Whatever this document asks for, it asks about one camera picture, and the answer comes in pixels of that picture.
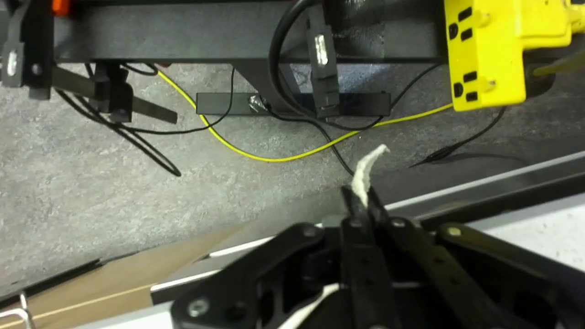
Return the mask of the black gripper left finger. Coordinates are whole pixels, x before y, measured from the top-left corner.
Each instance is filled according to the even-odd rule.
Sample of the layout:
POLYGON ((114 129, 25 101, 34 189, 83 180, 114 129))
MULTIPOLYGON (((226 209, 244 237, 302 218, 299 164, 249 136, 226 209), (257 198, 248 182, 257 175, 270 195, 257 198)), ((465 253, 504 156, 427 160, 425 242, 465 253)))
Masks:
POLYGON ((390 329, 381 288, 381 249, 372 217, 350 187, 343 189, 348 218, 341 226, 343 286, 350 295, 355 329, 390 329))

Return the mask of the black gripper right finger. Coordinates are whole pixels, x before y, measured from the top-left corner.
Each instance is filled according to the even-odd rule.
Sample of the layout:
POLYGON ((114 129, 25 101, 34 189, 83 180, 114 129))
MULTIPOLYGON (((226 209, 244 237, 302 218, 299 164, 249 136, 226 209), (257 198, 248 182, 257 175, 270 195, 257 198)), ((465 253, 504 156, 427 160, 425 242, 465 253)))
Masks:
POLYGON ((376 193, 370 193, 368 206, 385 242, 423 275, 427 288, 441 301, 438 312, 454 323, 454 329, 515 329, 522 324, 489 297, 434 235, 408 220, 390 218, 376 193))

